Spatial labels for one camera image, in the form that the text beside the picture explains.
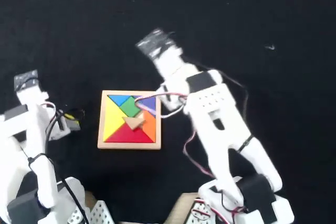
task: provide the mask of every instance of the black table surface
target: black table surface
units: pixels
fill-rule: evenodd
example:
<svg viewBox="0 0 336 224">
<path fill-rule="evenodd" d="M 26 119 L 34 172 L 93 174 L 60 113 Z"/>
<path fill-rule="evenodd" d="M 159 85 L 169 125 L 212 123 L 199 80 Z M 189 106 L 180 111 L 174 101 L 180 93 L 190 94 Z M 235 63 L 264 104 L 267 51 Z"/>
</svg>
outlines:
<svg viewBox="0 0 336 224">
<path fill-rule="evenodd" d="M 50 144 L 65 174 L 105 200 L 116 220 L 163 222 L 181 193 L 210 180 L 182 154 L 188 118 L 162 122 L 160 151 L 97 149 L 101 91 L 155 90 L 162 82 L 134 46 L 161 27 L 191 59 L 248 87 L 248 125 L 282 176 L 280 195 L 296 223 L 332 223 L 334 2 L 0 0 L 0 111 L 18 105 L 13 76 L 38 69 L 51 101 L 86 111 L 82 131 Z M 229 87 L 241 110 L 244 93 Z M 198 141 L 190 153 L 206 164 Z M 253 172 L 235 153 L 230 166 L 234 175 Z"/>
</svg>

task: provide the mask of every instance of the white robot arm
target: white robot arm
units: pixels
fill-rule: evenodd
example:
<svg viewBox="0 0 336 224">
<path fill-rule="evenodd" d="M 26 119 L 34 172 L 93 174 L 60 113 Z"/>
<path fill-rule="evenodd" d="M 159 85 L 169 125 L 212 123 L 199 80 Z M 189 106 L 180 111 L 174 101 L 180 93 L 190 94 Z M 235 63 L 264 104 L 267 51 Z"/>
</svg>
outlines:
<svg viewBox="0 0 336 224">
<path fill-rule="evenodd" d="M 41 92 L 37 71 L 16 76 L 14 82 L 18 83 L 15 91 L 21 105 L 0 119 L 0 217 L 7 224 L 65 224 L 76 204 L 63 182 L 57 183 L 49 159 L 40 155 L 45 153 L 46 132 L 50 120 L 55 119 L 56 108 L 46 106 L 48 93 Z M 51 139 L 70 133 L 64 122 L 64 117 L 60 118 L 51 131 Z M 19 142 L 14 136 L 21 132 L 25 138 Z M 38 188 L 18 197 L 23 178 L 31 170 L 36 174 Z M 65 181 L 89 213 L 80 181 L 72 177 Z"/>
<path fill-rule="evenodd" d="M 221 74 L 217 70 L 201 72 L 194 65 L 184 62 L 181 58 L 182 49 L 160 29 L 146 36 L 137 47 L 152 60 L 164 79 L 158 93 L 175 92 L 187 95 L 184 113 L 190 117 L 207 153 L 209 167 L 216 177 L 214 181 L 200 188 L 199 194 L 204 200 L 210 206 L 220 209 L 221 214 L 231 223 L 292 223 L 294 217 L 288 201 L 273 195 L 282 188 L 281 177 L 261 143 L 251 134 L 240 116 L 235 99 L 223 83 Z M 160 99 L 169 110 L 183 105 L 177 96 L 162 95 Z M 224 128 L 218 128 L 216 121 Z M 233 178 L 229 170 L 229 148 L 235 149 L 250 161 L 258 176 L 250 180 L 244 178 L 237 183 L 237 178 Z M 257 205 L 262 204 L 264 207 L 268 203 L 254 204 L 254 198 L 244 197 L 244 194 L 248 195 L 252 188 L 263 190 L 260 185 L 265 184 L 265 181 L 264 188 L 268 190 L 266 194 L 270 196 L 268 203 L 273 208 L 273 213 L 264 213 L 263 209 L 251 211 Z M 233 220 L 228 208 L 243 206 L 246 211 L 238 213 Z"/>
</svg>

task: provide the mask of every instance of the wooden frame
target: wooden frame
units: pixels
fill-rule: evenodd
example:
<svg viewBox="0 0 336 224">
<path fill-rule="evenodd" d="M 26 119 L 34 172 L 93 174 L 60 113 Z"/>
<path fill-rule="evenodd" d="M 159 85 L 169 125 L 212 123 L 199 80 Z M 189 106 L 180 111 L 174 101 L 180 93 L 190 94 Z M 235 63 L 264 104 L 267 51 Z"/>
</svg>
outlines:
<svg viewBox="0 0 336 224">
<path fill-rule="evenodd" d="M 161 149 L 161 101 L 156 97 L 156 130 L 155 143 L 105 143 L 103 141 L 104 125 L 105 125 L 105 106 L 108 95 L 151 95 L 154 91 L 121 91 L 121 90 L 103 90 L 101 94 L 100 120 L 98 132 L 98 148 L 99 149 L 143 149 L 143 150 L 159 150 Z"/>
</svg>

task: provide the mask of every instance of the blue triangle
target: blue triangle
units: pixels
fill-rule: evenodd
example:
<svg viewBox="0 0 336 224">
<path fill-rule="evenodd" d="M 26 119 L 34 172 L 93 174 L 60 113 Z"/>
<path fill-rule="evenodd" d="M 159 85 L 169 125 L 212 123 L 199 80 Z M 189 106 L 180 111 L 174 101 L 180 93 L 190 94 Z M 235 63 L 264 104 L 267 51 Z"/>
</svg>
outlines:
<svg viewBox="0 0 336 224">
<path fill-rule="evenodd" d="M 141 95 L 134 95 L 134 98 L 141 97 Z M 156 110 L 156 97 L 150 97 L 139 101 L 140 104 L 147 106 L 152 110 Z"/>
<path fill-rule="evenodd" d="M 130 95 L 108 95 L 108 97 L 118 106 L 121 106 Z"/>
</svg>

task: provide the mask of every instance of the tangram puzzle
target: tangram puzzle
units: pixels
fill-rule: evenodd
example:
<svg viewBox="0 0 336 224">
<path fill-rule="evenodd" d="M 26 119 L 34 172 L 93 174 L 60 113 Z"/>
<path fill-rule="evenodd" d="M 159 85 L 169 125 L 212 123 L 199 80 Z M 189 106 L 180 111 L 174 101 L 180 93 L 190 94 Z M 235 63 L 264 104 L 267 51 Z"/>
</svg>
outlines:
<svg viewBox="0 0 336 224">
<path fill-rule="evenodd" d="M 156 115 L 135 106 L 135 99 L 151 91 L 103 90 L 99 122 L 98 148 L 160 149 L 161 103 L 152 97 L 139 104 L 156 111 Z"/>
</svg>

